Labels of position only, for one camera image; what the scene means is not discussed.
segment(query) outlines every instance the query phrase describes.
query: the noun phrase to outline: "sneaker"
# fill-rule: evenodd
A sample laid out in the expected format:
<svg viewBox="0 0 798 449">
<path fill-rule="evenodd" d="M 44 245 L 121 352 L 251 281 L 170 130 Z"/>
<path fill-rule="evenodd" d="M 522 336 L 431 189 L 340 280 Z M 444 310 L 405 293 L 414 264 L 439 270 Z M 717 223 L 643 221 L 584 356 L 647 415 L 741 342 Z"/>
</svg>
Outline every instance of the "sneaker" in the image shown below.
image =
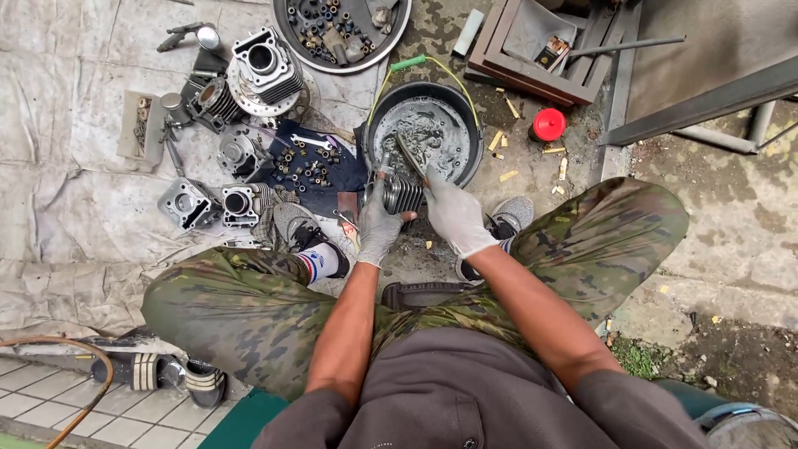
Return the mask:
<svg viewBox="0 0 798 449">
<path fill-rule="evenodd" d="M 506 240 L 515 236 L 521 229 L 531 225 L 535 217 L 535 208 L 532 200 L 526 197 L 513 197 L 503 201 L 493 213 L 488 216 L 488 225 L 485 228 L 497 240 Z M 461 257 L 455 263 L 457 277 L 465 282 L 477 285 L 482 282 L 482 276 Z"/>
<path fill-rule="evenodd" d="M 338 271 L 328 277 L 342 278 L 349 272 L 349 259 L 322 232 L 311 211 L 294 203 L 280 203 L 275 206 L 275 226 L 293 252 L 302 252 L 321 243 L 332 247 L 338 254 Z"/>
</svg>

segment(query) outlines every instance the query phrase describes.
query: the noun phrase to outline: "round metal tray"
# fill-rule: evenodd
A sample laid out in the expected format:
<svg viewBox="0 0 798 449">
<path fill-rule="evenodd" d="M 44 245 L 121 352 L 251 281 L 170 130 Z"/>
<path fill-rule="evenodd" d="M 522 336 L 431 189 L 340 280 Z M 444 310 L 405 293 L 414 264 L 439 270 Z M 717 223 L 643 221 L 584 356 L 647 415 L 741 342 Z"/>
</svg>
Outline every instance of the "round metal tray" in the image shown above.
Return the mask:
<svg viewBox="0 0 798 449">
<path fill-rule="evenodd" d="M 366 55 L 365 58 L 361 59 L 360 61 L 355 62 L 354 64 L 349 64 L 346 67 L 341 67 L 337 64 L 333 64 L 332 62 L 327 62 L 323 59 L 312 58 L 310 56 L 305 47 L 299 43 L 294 27 L 288 23 L 288 0 L 273 0 L 271 2 L 271 14 L 275 20 L 275 27 L 277 28 L 277 31 L 288 43 L 288 46 L 291 48 L 291 50 L 294 51 L 294 54 L 297 55 L 300 61 L 302 61 L 302 64 L 306 64 L 316 70 L 326 72 L 328 74 L 353 74 L 373 66 L 382 59 L 388 57 L 391 50 L 393 50 L 393 47 L 399 43 L 402 33 L 405 32 L 408 20 L 410 19 L 410 3 L 411 0 L 398 0 L 397 4 L 394 5 L 393 29 L 391 30 L 391 33 L 386 36 L 385 34 L 381 34 L 380 30 L 378 28 L 374 28 L 371 24 L 371 14 L 365 2 L 362 0 L 341 0 L 341 6 L 338 8 L 339 11 L 349 12 L 355 23 L 359 25 L 369 35 L 370 38 L 372 38 L 372 41 L 375 41 L 375 38 L 382 39 L 381 43 L 379 43 L 374 52 Z"/>
</svg>

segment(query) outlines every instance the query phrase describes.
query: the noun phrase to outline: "black bucket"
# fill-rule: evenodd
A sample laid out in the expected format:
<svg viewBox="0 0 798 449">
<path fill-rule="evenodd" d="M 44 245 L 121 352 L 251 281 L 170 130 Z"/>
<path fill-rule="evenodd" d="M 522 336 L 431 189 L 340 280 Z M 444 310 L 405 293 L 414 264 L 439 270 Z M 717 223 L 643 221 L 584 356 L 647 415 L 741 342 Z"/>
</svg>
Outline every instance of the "black bucket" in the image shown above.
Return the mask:
<svg viewBox="0 0 798 449">
<path fill-rule="evenodd" d="M 463 172 L 452 182 L 458 187 L 466 186 L 476 174 L 476 169 L 479 168 L 480 161 L 482 161 L 482 151 L 484 149 L 482 128 L 475 122 L 474 113 L 465 95 L 457 89 L 434 82 L 411 81 L 392 88 L 388 93 L 380 97 L 377 106 L 374 108 L 371 122 L 363 128 L 362 136 L 364 137 L 363 148 L 366 154 L 366 164 L 370 169 L 375 169 L 380 165 L 379 162 L 377 162 L 374 152 L 374 138 L 380 120 L 382 120 L 395 105 L 417 97 L 431 97 L 442 101 L 451 106 L 462 118 L 464 126 L 468 131 L 469 148 L 468 152 L 464 155 L 467 155 L 468 159 L 465 162 Z"/>
</svg>

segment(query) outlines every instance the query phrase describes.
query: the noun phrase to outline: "green handle grip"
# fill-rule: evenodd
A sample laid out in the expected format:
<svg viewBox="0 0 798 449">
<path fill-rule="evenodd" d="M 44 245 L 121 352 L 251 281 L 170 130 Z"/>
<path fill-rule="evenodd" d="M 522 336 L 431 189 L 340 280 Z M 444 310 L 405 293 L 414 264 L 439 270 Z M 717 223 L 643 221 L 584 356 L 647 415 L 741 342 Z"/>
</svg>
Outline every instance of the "green handle grip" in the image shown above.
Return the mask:
<svg viewBox="0 0 798 449">
<path fill-rule="evenodd" d="M 424 64 L 424 61 L 426 60 L 427 57 L 423 54 L 420 54 L 415 58 L 405 59 L 404 61 L 399 61 L 396 64 L 391 64 L 391 71 L 396 72 L 397 70 L 407 69 L 411 66 L 418 66 L 419 64 Z"/>
</svg>

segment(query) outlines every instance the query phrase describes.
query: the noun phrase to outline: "dark gray shirt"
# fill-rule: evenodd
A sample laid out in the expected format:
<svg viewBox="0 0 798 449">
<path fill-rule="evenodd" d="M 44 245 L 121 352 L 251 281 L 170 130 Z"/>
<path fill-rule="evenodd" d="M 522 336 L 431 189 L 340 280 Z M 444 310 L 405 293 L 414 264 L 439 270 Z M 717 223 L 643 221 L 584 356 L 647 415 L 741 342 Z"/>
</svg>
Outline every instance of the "dark gray shirt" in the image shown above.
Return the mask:
<svg viewBox="0 0 798 449">
<path fill-rule="evenodd" d="M 540 363 L 496 338 L 416 331 L 369 367 L 360 406 L 303 395 L 263 428 L 254 449 L 705 447 L 667 391 L 617 372 L 585 375 L 565 396 Z"/>
</svg>

